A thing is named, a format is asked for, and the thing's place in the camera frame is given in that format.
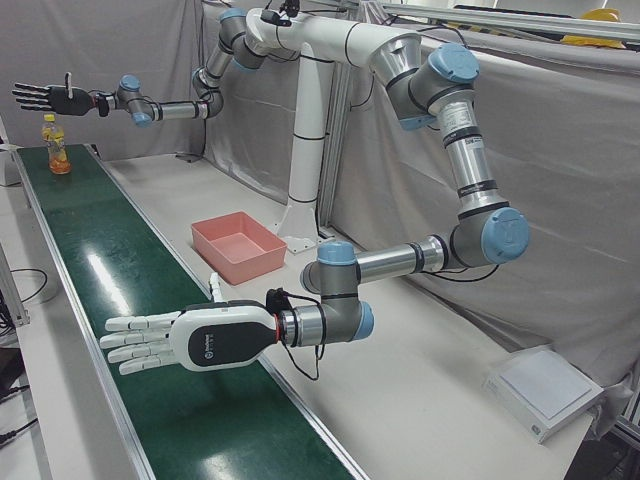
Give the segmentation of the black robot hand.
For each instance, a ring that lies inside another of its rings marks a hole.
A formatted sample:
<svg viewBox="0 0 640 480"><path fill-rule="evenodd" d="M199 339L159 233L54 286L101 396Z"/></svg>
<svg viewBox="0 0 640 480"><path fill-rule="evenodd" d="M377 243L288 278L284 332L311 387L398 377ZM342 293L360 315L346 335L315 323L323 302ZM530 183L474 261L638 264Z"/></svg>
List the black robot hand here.
<svg viewBox="0 0 640 480"><path fill-rule="evenodd" d="M72 73L66 72L63 85L37 86L15 83L11 93L24 110L83 116L96 107L86 90L71 85Z"/></svg>

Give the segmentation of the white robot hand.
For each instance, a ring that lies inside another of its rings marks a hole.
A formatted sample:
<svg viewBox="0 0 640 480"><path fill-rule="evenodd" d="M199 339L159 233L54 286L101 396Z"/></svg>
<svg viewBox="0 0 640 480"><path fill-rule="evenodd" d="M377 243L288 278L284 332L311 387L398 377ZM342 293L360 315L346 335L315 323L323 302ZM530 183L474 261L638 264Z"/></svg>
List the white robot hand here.
<svg viewBox="0 0 640 480"><path fill-rule="evenodd" d="M128 375L173 364L196 372L243 367L278 342L278 320L262 304L226 302L216 273L210 276L209 290L209 303L108 319L100 348Z"/></svg>

